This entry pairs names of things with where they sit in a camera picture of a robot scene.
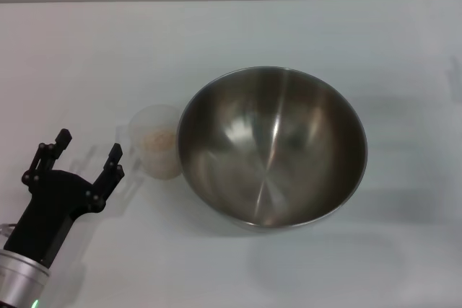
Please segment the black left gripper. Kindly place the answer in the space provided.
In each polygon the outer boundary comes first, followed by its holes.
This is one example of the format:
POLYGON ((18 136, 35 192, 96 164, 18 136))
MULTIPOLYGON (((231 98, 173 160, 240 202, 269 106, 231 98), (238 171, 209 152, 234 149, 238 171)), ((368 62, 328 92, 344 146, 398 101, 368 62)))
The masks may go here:
POLYGON ((71 140, 69 130, 62 128, 54 143, 38 145, 22 176, 23 183, 30 183, 31 201, 4 245, 44 267, 52 265, 74 222, 84 214, 101 212, 125 175, 118 143, 93 184, 70 172, 50 171, 71 140))

